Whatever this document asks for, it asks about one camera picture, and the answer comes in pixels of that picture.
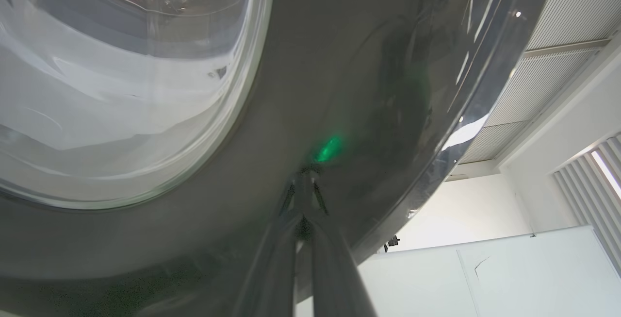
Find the vertical blind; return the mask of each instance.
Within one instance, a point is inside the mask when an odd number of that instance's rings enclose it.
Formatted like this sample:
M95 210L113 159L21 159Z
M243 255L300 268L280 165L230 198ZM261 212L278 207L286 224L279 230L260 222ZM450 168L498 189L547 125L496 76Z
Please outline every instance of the vertical blind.
M621 274L621 140L617 135L554 173L580 224L595 229Z

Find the ceiling panel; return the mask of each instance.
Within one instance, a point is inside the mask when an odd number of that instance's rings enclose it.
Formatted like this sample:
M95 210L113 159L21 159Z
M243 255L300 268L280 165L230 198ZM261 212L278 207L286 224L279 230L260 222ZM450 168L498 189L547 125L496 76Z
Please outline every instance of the ceiling panel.
M528 49L610 36L621 22L621 0L547 0Z
M531 120L599 48L520 60L486 126Z
M460 164L480 162L494 158L513 140L528 122L515 122L492 127L484 127L474 138L470 148L459 161Z

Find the green light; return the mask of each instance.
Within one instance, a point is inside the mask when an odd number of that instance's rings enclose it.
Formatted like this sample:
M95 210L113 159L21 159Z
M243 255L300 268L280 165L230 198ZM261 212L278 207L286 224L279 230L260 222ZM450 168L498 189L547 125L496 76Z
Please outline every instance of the green light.
M319 150L315 156L318 163L328 162L328 160L337 156L343 147L343 142L338 136L334 136Z

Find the slatted panel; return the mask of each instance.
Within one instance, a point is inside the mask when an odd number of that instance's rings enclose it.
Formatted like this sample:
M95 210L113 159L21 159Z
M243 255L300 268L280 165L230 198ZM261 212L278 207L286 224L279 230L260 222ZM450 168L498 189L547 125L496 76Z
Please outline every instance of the slatted panel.
M599 48L522 59L486 126L531 120Z
M621 0L547 0L527 48L607 38L620 22Z
M621 142L608 139L554 178L580 224L590 224L621 274Z
M460 164L480 162L494 158L525 126L527 122L484 127L470 148L459 161Z

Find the washing machine door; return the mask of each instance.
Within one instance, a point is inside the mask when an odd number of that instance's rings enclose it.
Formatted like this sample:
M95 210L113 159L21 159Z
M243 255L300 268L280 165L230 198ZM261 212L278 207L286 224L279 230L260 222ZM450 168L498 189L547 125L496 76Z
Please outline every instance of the washing machine door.
M361 262L465 153L544 1L0 0L0 310L228 316L305 165Z

